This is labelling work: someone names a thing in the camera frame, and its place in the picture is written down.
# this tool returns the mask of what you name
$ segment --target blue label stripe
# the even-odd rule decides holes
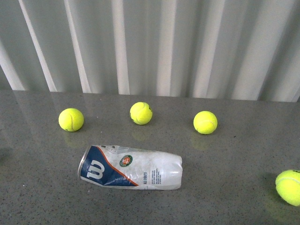
[[[92,164],[92,161],[96,160],[100,162],[104,166],[103,176],[100,179],[96,179],[93,177],[88,177],[88,173],[93,173],[98,175],[95,171],[89,171],[89,168]],[[99,165],[92,165],[98,169],[100,168]],[[102,150],[97,146],[91,146],[89,153],[82,165],[80,175],[86,179],[92,180],[100,185],[103,186],[138,186],[135,182],[131,179],[126,177],[122,172],[114,168],[106,159]]]

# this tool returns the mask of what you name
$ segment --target can lid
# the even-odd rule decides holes
[[[86,159],[86,157],[87,157],[87,155],[88,155],[88,153],[90,151],[90,148],[91,148],[91,146],[87,147],[87,149],[85,150],[85,152],[83,154],[83,157],[82,157],[82,159],[80,161],[80,164],[79,164],[79,167],[78,167],[78,171],[77,171],[77,175],[78,175],[79,178],[80,178],[80,174],[81,174],[81,169],[83,168],[83,163],[84,163],[84,161],[85,161],[85,159]]]

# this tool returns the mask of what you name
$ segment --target fuzzy tennis ball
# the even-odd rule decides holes
[[[65,109],[60,113],[58,123],[66,131],[74,132],[83,126],[84,117],[78,109]]]
[[[199,112],[194,118],[194,127],[196,131],[203,135],[209,135],[217,128],[218,120],[212,112]]]
[[[287,203],[300,205],[300,170],[286,170],[275,181],[276,190]]]
[[[130,118],[138,125],[149,123],[152,118],[152,109],[145,102],[137,102],[130,109]]]

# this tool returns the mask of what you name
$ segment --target orange stripe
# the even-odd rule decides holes
[[[101,150],[101,148],[99,148],[98,146],[96,146],[96,147],[97,147],[97,148],[99,149],[99,151],[102,153],[102,155],[103,155],[105,161],[107,162],[107,164],[108,164],[115,172],[117,172],[117,173],[120,174],[121,176],[125,177],[125,178],[126,178],[130,183],[132,183],[133,185],[139,186],[137,183],[135,183],[135,182],[132,181],[130,178],[128,178],[125,174],[123,174],[122,172],[120,172],[118,169],[114,168],[113,165],[111,165],[111,164],[108,162],[108,160],[107,160],[107,158],[105,157],[105,154],[103,153],[103,151]]]

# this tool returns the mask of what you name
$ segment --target granite countertop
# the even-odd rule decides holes
[[[139,126],[131,105],[149,103]],[[0,91],[0,224],[298,224],[300,207],[276,193],[275,178],[300,169],[300,104],[177,97]],[[85,123],[68,133],[66,108]],[[211,135],[193,118],[215,113]],[[182,186],[122,190],[77,177],[86,148],[115,144],[178,154]]]

